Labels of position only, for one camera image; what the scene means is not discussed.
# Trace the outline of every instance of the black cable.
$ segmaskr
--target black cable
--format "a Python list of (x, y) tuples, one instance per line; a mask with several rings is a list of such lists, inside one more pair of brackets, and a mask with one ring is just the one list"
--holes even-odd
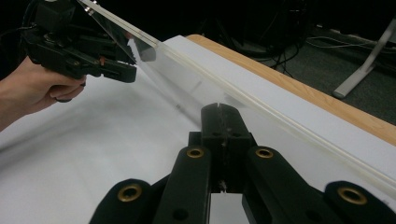
[(285, 63), (285, 62), (288, 62), (291, 59), (293, 59), (294, 57), (296, 57), (297, 54), (300, 52), (300, 48), (299, 48), (299, 46), (297, 44), (295, 44), (294, 46), (296, 47), (296, 52), (293, 55), (291, 55), (288, 59), (285, 59), (284, 61), (276, 62), (275, 64), (271, 65), (270, 67), (272, 67), (272, 68), (273, 67), (277, 67), (278, 65), (280, 65), (282, 63)]
[[(38, 2), (43, 0), (31, 0), (27, 5), (25, 12), (23, 14), (21, 27), (28, 27), (31, 26), (32, 18), (34, 16), (34, 12), (37, 9)], [(25, 49), (23, 48), (23, 39), (22, 36), (20, 37), (20, 43), (18, 45), (19, 55), (18, 55), (18, 63), (21, 63), (22, 60), (26, 57)]]

